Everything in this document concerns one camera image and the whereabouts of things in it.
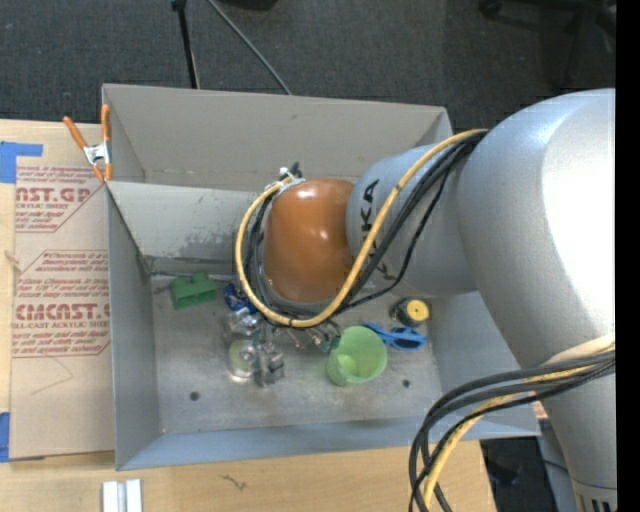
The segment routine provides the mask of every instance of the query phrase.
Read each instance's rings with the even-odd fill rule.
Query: yellow object
[[[544,364],[547,365],[562,363],[569,359],[577,359],[578,357],[607,352],[609,350],[612,350],[612,347],[615,346],[615,342],[616,340],[613,333],[605,334],[604,336],[600,336],[599,338],[581,343],[580,345],[560,352],[559,354],[556,354],[555,356],[547,360]]]
[[[396,186],[391,190],[391,192],[389,192],[387,199],[385,200],[384,204],[380,208],[380,212],[378,213],[378,216],[376,217],[376,220],[373,223],[373,226],[371,227],[371,231],[369,231],[367,238],[364,240],[362,247],[360,248],[360,252],[358,253],[358,256],[356,257],[356,260],[353,264],[353,267],[351,267],[351,271],[349,272],[349,275],[347,276],[344,282],[344,285],[339,290],[336,297],[321,313],[319,313],[318,315],[312,318],[308,318],[305,320],[290,318],[270,310],[258,299],[256,294],[253,293],[253,290],[251,289],[251,285],[247,280],[247,276],[244,273],[244,264],[242,261],[242,242],[244,240],[244,235],[247,231],[249,221],[253,216],[254,212],[260,207],[260,205],[268,197],[275,194],[283,185],[285,185],[285,183],[288,183],[289,181],[291,181],[291,179],[285,178],[284,180],[271,185],[267,190],[265,190],[262,194],[260,194],[260,196],[258,196],[258,198],[253,202],[253,204],[247,210],[247,213],[245,213],[242,221],[240,222],[240,227],[238,228],[238,237],[236,238],[234,256],[235,256],[236,268],[238,269],[238,279],[240,280],[242,289],[244,290],[247,297],[249,297],[249,300],[251,301],[251,303],[264,316],[266,316],[270,320],[277,322],[279,324],[289,325],[291,327],[297,327],[297,328],[313,327],[327,320],[340,307],[340,304],[342,304],[342,301],[349,294],[349,291],[351,291],[351,288],[353,287],[356,280],[358,279],[358,276],[360,275],[360,270],[362,269],[362,266],[371,251],[371,247],[375,242],[376,236],[380,231],[380,228],[382,227],[382,224],[391,209],[391,205],[395,202],[397,197],[400,195],[400,192],[404,189],[404,187],[407,185],[409,180],[411,180],[411,178],[415,176],[415,174],[422,168],[422,166],[424,166],[431,158],[433,158],[443,149],[453,144],[456,144],[460,141],[463,141],[464,139],[470,137],[471,135],[474,135],[476,133],[483,132],[483,131],[485,130],[468,130],[466,132],[462,132],[452,137],[449,137],[448,139],[436,144],[431,149],[429,149],[424,155],[422,155],[422,157],[418,159],[417,162],[415,162],[411,166],[409,170],[407,170],[407,172],[402,176],[402,178],[400,178]]]
[[[429,318],[429,307],[418,299],[410,300],[407,304],[407,315],[414,322],[424,322]]]

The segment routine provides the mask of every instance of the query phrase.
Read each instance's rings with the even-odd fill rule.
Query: small toy
[[[233,311],[240,311],[242,308],[247,308],[252,315],[258,311],[256,307],[251,304],[249,298],[241,289],[238,290],[234,283],[229,283],[224,287],[224,301]]]
[[[427,342],[426,336],[420,334],[411,327],[394,327],[390,331],[386,331],[373,322],[366,322],[362,325],[363,327],[368,327],[378,334],[385,345],[391,346],[397,350],[414,352],[419,350]]]
[[[206,272],[197,272],[190,278],[176,277],[171,281],[171,298],[175,309],[182,309],[216,298],[218,288]]]

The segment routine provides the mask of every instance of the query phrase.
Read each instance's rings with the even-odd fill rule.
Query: black floor
[[[593,30],[563,86],[571,17],[536,6],[505,3],[489,19],[476,0],[239,3],[219,5],[293,94],[444,106],[454,131],[616,85],[615,42]],[[201,88],[284,93],[208,0],[189,0],[186,16]],[[0,0],[0,117],[96,122],[105,82],[190,87],[169,0]],[[484,447],[490,460],[522,463],[510,485],[496,480],[500,512],[554,511],[534,440]]]

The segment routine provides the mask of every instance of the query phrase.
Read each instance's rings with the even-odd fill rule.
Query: cardboard sheet
[[[0,183],[0,368],[11,364],[15,185]],[[9,372],[0,372],[0,413],[9,410]]]
[[[80,128],[97,141],[98,127]],[[15,228],[2,267],[3,308],[12,299],[13,312],[10,349],[2,344],[11,358],[9,456],[112,449],[105,188],[62,123],[4,121],[1,136],[44,149],[18,157],[14,208],[3,215]]]

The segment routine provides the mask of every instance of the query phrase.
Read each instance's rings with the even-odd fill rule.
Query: yellow cable
[[[564,350],[559,354],[556,354],[552,358],[545,361],[543,364],[562,363],[569,359],[578,359],[579,357],[585,357],[595,355],[600,352],[606,352],[612,349],[612,345],[615,344],[615,335],[613,333],[605,334],[599,338],[595,338],[570,349]]]
[[[598,348],[587,355],[596,355],[603,352],[610,352],[611,350],[615,350],[615,345],[609,344],[609,346],[604,350]],[[524,380],[524,382],[533,383],[533,382],[553,381],[553,380],[561,379],[564,377],[569,377],[570,375],[573,375],[574,373],[582,371],[585,368],[588,368],[590,366],[593,366],[593,365],[592,364],[585,365],[583,367],[575,368],[572,370],[562,370],[558,372],[549,373],[547,375],[540,375],[538,377],[526,379]],[[507,400],[510,400],[515,396],[517,396],[517,394],[504,395],[504,396],[491,398],[490,400],[486,400],[485,402],[483,402],[474,412],[481,412],[481,411],[487,410],[490,407],[503,404],[504,402],[506,402]],[[456,447],[460,439],[469,431],[471,427],[473,427],[473,425],[475,425],[479,420],[481,420],[482,417],[483,417],[482,415],[476,416],[474,418],[471,418],[465,421],[456,429],[456,431],[452,434],[452,436],[449,439],[447,439],[447,441],[445,442],[444,448],[438,455],[438,458],[434,461],[433,467],[429,472],[429,476],[425,479],[425,482],[424,482],[423,496],[424,496],[424,503],[427,506],[427,508],[429,508],[430,506],[431,500],[433,499],[433,493],[436,487],[436,483],[438,482],[440,473],[442,472],[442,469],[444,468],[445,463],[447,462],[449,456],[451,455],[451,452],[453,452],[454,448]]]
[[[243,242],[247,227],[249,225],[249,220],[251,219],[251,216],[253,215],[253,213],[258,209],[258,207],[268,197],[276,193],[282,187],[284,182],[278,182],[272,185],[271,187],[269,187],[254,201],[254,203],[247,210],[247,213],[245,214],[244,218],[240,223],[240,227],[238,229],[238,236],[236,238],[236,244],[235,244],[234,255],[235,255],[235,264],[238,271],[238,279],[240,280],[240,284],[242,286],[242,289],[244,290],[244,293],[247,295],[251,303],[264,316],[266,316],[267,318],[269,318],[274,322],[278,322],[283,325],[289,325],[291,327],[298,327],[298,328],[306,328],[306,327],[313,327],[315,325],[318,325],[324,322],[340,307],[340,304],[342,304],[342,301],[346,298],[349,291],[355,284],[360,274],[360,269],[362,268],[362,265],[364,264],[365,260],[369,255],[369,251],[373,246],[373,243],[375,242],[375,238],[378,234],[378,231],[380,231],[380,228],[382,227],[382,223],[384,222],[385,218],[387,217],[387,214],[391,209],[391,205],[394,203],[398,195],[400,195],[400,192],[407,185],[409,180],[413,178],[413,176],[437,153],[451,146],[452,144],[456,144],[457,142],[464,140],[469,136],[482,131],[484,130],[468,130],[466,132],[462,132],[452,137],[449,137],[448,139],[440,142],[439,144],[436,144],[434,147],[429,149],[424,155],[422,155],[422,157],[418,159],[416,163],[414,163],[411,166],[411,168],[402,176],[402,178],[400,178],[400,180],[398,181],[396,186],[393,188],[393,190],[389,193],[389,195],[387,196],[387,199],[385,200],[384,204],[380,208],[380,212],[378,213],[376,220],[373,223],[373,226],[371,227],[371,231],[369,231],[367,238],[364,240],[362,247],[360,248],[360,252],[358,253],[356,260],[353,266],[351,267],[351,271],[349,272],[349,275],[347,276],[344,284],[342,285],[342,288],[340,288],[340,291],[338,292],[336,297],[321,313],[317,314],[312,318],[308,318],[305,320],[290,318],[269,309],[265,304],[263,304],[260,301],[260,299],[258,299],[256,294],[253,293],[253,290],[251,289],[251,285],[249,284],[247,276],[244,273],[244,265],[242,262],[242,242]]]

